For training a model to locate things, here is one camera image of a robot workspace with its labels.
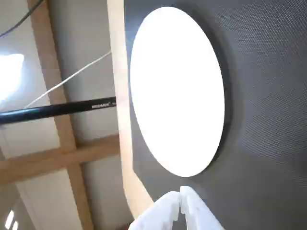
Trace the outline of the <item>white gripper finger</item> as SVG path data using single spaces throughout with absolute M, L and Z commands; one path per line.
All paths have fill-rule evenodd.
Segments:
M 171 230 L 178 220 L 180 193 L 170 191 L 156 200 L 129 226 L 129 230 Z
M 224 230 L 200 196 L 189 186 L 180 187 L 180 209 L 188 230 Z

